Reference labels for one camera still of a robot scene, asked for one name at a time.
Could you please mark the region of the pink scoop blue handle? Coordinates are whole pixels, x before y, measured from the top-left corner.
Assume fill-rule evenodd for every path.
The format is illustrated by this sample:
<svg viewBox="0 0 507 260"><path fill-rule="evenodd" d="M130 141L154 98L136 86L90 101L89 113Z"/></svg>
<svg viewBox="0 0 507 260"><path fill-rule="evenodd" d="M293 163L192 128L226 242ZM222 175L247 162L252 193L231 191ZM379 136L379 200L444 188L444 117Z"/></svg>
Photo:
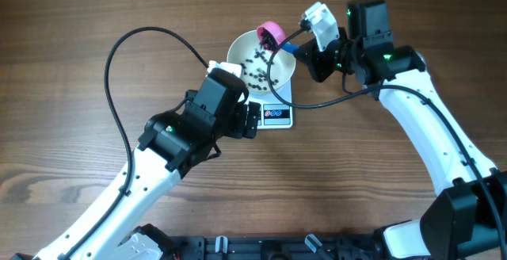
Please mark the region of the pink scoop blue handle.
<svg viewBox="0 0 507 260"><path fill-rule="evenodd" d="M273 21L266 21L259 25L256 34L261 48L271 53L287 38L284 30Z"/></svg>

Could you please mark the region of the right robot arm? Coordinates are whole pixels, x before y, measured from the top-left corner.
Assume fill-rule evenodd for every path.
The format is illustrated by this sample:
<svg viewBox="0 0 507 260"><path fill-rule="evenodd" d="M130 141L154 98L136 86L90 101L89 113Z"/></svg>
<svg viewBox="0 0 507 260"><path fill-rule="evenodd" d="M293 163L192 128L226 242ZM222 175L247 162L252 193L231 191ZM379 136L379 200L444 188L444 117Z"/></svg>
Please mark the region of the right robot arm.
<svg viewBox="0 0 507 260"><path fill-rule="evenodd" d="M386 256L461 259L506 248L506 176L467 137L433 86L423 57L396 46L384 0L354 0L348 25L338 26L321 2L302 16L312 32L295 56L322 82L340 71L354 75L363 94L400 123L420 155L436 199L418 220L381 230Z"/></svg>

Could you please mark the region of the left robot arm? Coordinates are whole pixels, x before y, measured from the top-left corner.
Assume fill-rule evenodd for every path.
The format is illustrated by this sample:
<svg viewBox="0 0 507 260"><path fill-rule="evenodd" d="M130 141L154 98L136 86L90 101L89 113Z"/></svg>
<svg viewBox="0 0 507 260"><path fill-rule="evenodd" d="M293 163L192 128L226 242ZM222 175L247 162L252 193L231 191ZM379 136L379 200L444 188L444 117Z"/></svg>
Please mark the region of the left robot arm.
<svg viewBox="0 0 507 260"><path fill-rule="evenodd" d="M196 165L213 158L218 139L253 139L259 105L237 75L214 68L182 113L168 110L145 125L128 163L94 203L37 254L37 259L108 259L150 207Z"/></svg>

